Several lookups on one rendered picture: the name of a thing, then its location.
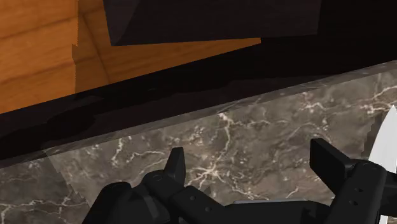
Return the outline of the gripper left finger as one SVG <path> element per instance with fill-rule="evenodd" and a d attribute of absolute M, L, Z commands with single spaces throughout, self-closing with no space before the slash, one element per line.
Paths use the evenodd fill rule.
<path fill-rule="evenodd" d="M 147 173 L 135 187 L 106 185 L 82 224 L 227 224 L 227 209 L 195 188 L 185 186 L 182 147 L 173 148 L 162 170 Z"/>

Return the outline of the white knife blade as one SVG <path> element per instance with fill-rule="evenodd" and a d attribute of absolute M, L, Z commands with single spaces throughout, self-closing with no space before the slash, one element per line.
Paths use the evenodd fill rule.
<path fill-rule="evenodd" d="M 368 159 L 393 173 L 397 171 L 397 143 L 394 140 L 397 140 L 397 109 L 392 106 L 381 123 Z"/>

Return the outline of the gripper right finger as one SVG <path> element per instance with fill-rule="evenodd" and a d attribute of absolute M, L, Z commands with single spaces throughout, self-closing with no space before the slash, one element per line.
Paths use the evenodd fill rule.
<path fill-rule="evenodd" d="M 334 193 L 323 224 L 379 224 L 397 218 L 397 174 L 351 159 L 321 138 L 310 140 L 310 168 Z"/>

